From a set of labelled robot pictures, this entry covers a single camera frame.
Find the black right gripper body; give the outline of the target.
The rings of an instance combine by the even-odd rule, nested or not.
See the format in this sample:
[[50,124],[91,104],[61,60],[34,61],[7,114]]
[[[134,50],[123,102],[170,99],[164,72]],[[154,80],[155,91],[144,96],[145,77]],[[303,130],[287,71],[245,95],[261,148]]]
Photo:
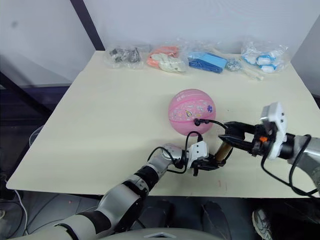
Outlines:
[[263,156],[267,151],[267,145],[272,139],[272,130],[266,130],[263,124],[254,126],[251,155]]

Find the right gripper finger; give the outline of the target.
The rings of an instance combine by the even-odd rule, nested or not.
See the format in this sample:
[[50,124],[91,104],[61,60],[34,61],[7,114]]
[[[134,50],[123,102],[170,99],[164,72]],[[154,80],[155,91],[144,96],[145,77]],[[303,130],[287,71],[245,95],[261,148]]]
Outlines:
[[234,137],[244,137],[245,133],[254,134],[256,127],[243,122],[229,121],[224,123],[226,126],[225,135]]
[[248,153],[252,152],[253,149],[253,143],[249,141],[242,140],[240,138],[237,138],[232,135],[219,135],[218,136],[224,143],[228,144],[229,146],[233,148],[237,148],[243,151],[246,151]]

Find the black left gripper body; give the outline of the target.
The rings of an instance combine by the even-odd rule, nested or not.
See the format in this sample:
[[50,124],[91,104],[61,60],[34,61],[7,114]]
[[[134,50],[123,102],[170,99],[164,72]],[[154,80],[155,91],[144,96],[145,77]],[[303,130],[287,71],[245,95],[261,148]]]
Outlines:
[[200,170],[201,171],[212,170],[211,160],[209,158],[194,160],[191,164],[191,168],[193,169],[193,176],[197,177]]

